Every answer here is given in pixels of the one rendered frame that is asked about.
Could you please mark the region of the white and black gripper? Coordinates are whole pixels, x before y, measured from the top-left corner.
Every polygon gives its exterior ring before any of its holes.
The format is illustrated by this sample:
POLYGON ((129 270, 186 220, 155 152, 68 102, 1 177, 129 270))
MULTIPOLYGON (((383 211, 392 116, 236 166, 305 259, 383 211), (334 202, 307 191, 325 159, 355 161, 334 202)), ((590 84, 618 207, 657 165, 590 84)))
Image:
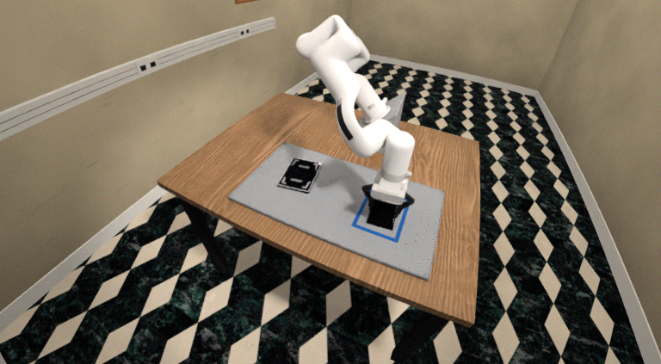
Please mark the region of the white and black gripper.
MULTIPOLYGON (((378 172, 376 174, 376 177, 375 177, 375 180, 374 180, 375 184, 380 183, 380 178, 382 177, 381 174, 380 174, 380 169, 378 170, 378 172)), ((398 205, 398 210, 397 210, 397 213, 396 213, 396 218, 397 218, 398 215, 401 214, 401 212, 404 208, 407 208, 410 205, 415 203, 415 199, 413 199, 409 194, 406 193, 407 184, 408 184, 408 177, 406 177, 405 180, 402 181, 402 186, 401 186, 401 190, 405 191, 404 199, 407 199, 407 201, 403 202, 403 204, 398 204, 398 203, 393 202, 393 201, 387 201, 387 200, 384 200, 384 199, 381 199, 381 198, 378 198, 378 197, 371 196, 371 193, 368 190, 372 189, 373 184, 364 185, 364 186, 362 186, 361 190, 363 191, 364 195, 368 198, 369 210, 372 209, 372 206, 374 204, 374 199, 379 200, 379 201, 385 201, 385 202, 388 202, 388 203, 398 205)))

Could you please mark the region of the blue tape square outline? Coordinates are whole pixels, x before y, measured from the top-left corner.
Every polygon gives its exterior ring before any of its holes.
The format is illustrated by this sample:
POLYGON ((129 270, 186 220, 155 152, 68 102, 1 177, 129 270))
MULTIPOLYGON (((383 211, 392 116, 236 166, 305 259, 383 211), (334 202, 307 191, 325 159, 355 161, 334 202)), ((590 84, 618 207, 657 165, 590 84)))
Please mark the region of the blue tape square outline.
POLYGON ((355 228, 361 229, 361 230, 363 230, 363 231, 367 231, 367 232, 372 233, 372 234, 374 234, 374 235, 376 235, 376 236, 379 236, 379 237, 382 237, 382 238, 385 238, 385 239, 388 239, 388 240, 391 240, 391 241, 397 243, 398 240, 399 240, 399 237, 400 237, 400 234, 401 234, 401 231, 402 231, 402 228, 403 228, 403 225, 404 225, 404 222, 405 222, 406 214, 407 214, 407 212, 408 212, 409 207, 405 208, 405 210, 404 210, 404 212, 403 212, 403 215, 402 215, 402 218, 401 218, 401 220, 400 220, 400 223, 399 223, 398 230, 397 230, 397 233, 396 233, 395 238, 391 238, 391 237, 389 237, 389 236, 387 236, 387 235, 381 234, 381 233, 379 233, 379 232, 377 232, 377 231, 372 231, 372 230, 370 230, 370 229, 368 229, 368 228, 365 228, 365 227, 363 227, 363 226, 360 226, 360 225, 357 225, 357 224, 356 224, 357 221, 358 221, 358 219, 360 218, 361 213, 362 213, 364 207, 366 206, 367 202, 368 202, 368 198, 365 197, 365 199, 364 199, 364 201, 362 202, 361 207, 360 207, 360 209, 359 209, 357 215, 355 216, 355 219, 354 219, 354 221, 353 221, 353 223, 352 223, 351 226, 354 226, 355 228))

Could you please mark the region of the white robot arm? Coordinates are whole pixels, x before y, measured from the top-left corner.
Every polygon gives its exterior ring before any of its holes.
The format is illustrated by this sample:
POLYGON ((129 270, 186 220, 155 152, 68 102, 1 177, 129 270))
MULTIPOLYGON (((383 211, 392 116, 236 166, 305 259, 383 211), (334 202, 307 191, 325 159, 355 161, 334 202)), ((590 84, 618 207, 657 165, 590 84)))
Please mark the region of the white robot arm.
POLYGON ((403 204, 405 191, 400 189, 402 181, 412 175, 408 168, 415 140, 409 133, 381 119, 390 107, 385 105, 387 99, 381 100, 364 76, 355 74, 369 61, 370 55, 358 35, 345 23, 340 16, 331 16, 311 34, 302 34, 297 39, 296 49, 302 58, 311 60, 312 67, 335 99, 339 132, 354 154, 371 157, 385 148, 380 169, 385 180, 381 177, 380 184, 374 183, 371 196, 403 204), (362 129, 355 118, 355 102, 369 124, 362 129))

